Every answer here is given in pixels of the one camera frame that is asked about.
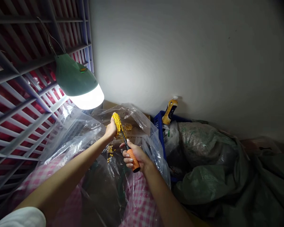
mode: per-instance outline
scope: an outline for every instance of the pink checkered fabric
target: pink checkered fabric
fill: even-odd
[[[31,194],[40,184],[54,174],[60,167],[59,163],[64,155],[60,155],[47,165],[36,168],[16,189],[10,201],[10,211],[16,208],[29,194]],[[59,209],[56,217],[46,226],[79,226],[82,213],[82,197],[79,185]]]
[[[162,226],[156,203],[141,172],[131,174],[126,188],[128,203],[119,227]]]

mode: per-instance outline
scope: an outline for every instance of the plastic bottle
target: plastic bottle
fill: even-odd
[[[169,104],[166,108],[166,112],[164,116],[162,117],[163,124],[169,125],[171,122],[171,118],[174,114],[175,109],[178,106],[178,96],[174,96],[172,100],[169,101]]]

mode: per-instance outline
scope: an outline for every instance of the electric wire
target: electric wire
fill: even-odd
[[[54,37],[52,37],[52,35],[51,35],[51,34],[49,33],[49,31],[47,30],[47,28],[45,27],[45,24],[44,24],[43,21],[40,19],[40,17],[37,16],[37,18],[39,19],[39,21],[41,22],[43,28],[45,29],[45,31],[46,31],[46,33],[47,33],[49,45],[50,45],[50,47],[52,48],[52,50],[53,50],[53,52],[55,53],[55,55],[57,56],[57,54],[56,54],[56,52],[55,52],[55,50],[54,50],[54,48],[53,48],[53,46],[52,46],[52,44],[51,44],[50,37],[51,37],[52,39],[54,39],[54,40],[58,43],[58,45],[59,45],[60,48],[62,49],[62,52],[65,54],[65,51],[64,51],[63,48],[61,47],[60,43],[59,43]]]

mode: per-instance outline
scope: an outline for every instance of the screwdriver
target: screwdriver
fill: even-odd
[[[124,143],[125,143],[125,148],[126,148],[126,150],[127,150],[127,153],[129,154],[129,156],[130,156],[130,158],[132,158],[133,159],[133,167],[132,167],[132,170],[133,170],[133,172],[135,173],[135,172],[138,172],[141,168],[140,168],[140,165],[139,165],[139,163],[138,163],[138,161],[136,160],[136,157],[134,156],[134,154],[133,154],[133,150],[127,145],[127,142],[126,142],[126,139],[125,139],[125,136],[124,136],[124,134],[123,134],[123,131],[122,131],[122,129],[120,129],[121,130],[121,133],[122,133],[122,136],[123,136],[123,139],[124,139]]]

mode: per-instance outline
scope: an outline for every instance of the gray metal rack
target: gray metal rack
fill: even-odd
[[[35,168],[60,107],[73,105],[55,81],[54,53],[37,16],[64,51],[94,71],[88,0],[0,0],[0,212]]]

